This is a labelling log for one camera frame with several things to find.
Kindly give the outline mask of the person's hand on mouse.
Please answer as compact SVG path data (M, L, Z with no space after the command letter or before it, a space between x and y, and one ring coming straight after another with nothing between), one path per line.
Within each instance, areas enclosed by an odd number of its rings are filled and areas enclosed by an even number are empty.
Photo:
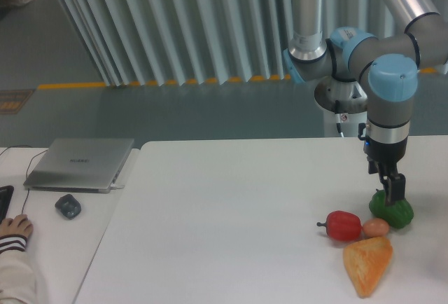
M26 214L17 215L15 218L5 218L1 222L1 238L7 236L24 237L28 239L34 231L33 223Z

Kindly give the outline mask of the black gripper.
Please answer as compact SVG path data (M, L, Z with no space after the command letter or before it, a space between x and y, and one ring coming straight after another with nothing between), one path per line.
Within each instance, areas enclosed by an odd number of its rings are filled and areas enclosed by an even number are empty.
M372 121L358 124L358 138L364 142L368 174L379 174L385 192L385 205L392 206L405 199L406 178L397 164L404 157L408 123L382 127Z

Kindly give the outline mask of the forearm in cream sleeve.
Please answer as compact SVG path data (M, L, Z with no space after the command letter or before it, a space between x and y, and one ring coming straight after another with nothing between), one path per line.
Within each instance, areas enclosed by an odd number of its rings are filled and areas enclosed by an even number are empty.
M1 303L38 303L36 275L23 235L1 236Z

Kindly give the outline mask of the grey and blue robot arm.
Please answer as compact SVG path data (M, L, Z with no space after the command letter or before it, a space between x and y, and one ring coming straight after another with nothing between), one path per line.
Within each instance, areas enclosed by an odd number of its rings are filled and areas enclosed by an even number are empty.
M405 154L418 70L447 63L447 23L431 0L384 0L400 27L385 39L354 27L323 37L323 0L292 0L293 37L284 51L298 83L329 77L366 95L358 127L368 171L377 174L386 205L405 197L397 164Z

